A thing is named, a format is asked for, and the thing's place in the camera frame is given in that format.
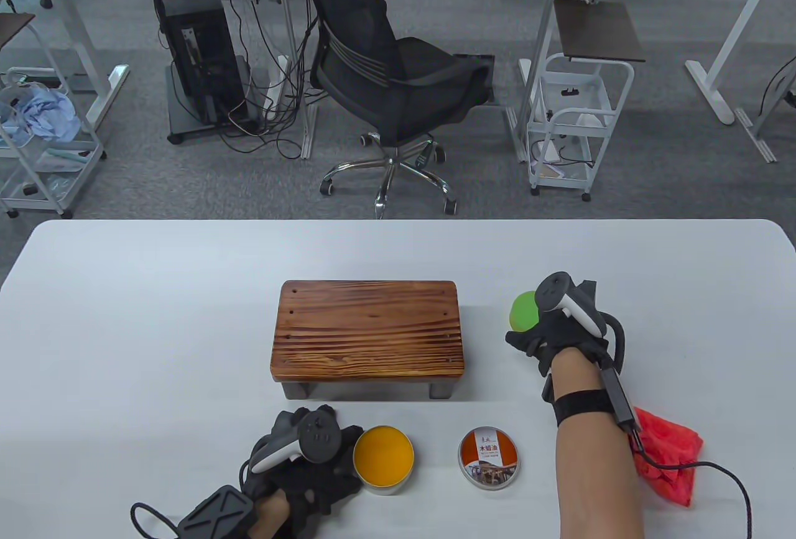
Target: cart wheel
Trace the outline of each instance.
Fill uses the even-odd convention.
[[[335,185],[332,184],[331,180],[322,180],[321,181],[321,195],[326,195],[326,197],[330,197],[335,192]]]
[[[445,213],[449,216],[456,215],[456,200],[455,199],[446,199],[445,200]]]

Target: computer tower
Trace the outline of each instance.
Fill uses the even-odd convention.
[[[162,0],[161,29],[177,79],[203,124],[248,119],[244,85],[221,0]]]

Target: wooden footstool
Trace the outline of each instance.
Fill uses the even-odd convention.
[[[464,374],[452,282],[289,280],[271,375],[292,400],[329,382],[420,382],[447,399]]]

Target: red plastic bag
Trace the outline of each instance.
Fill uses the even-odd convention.
[[[698,459],[704,442],[696,431],[655,417],[640,408],[637,408],[636,412],[642,425],[640,433],[642,444],[651,460],[660,464],[674,465],[692,463]],[[686,508],[691,506],[696,469],[662,471],[648,464],[640,454],[634,454],[633,459],[636,471],[644,477],[656,494]]]

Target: caster wheel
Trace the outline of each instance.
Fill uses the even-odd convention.
[[[334,192],[335,192],[335,185],[333,185],[330,180],[321,181],[321,195],[326,195],[326,197],[330,197],[330,195],[332,195],[332,193]]]

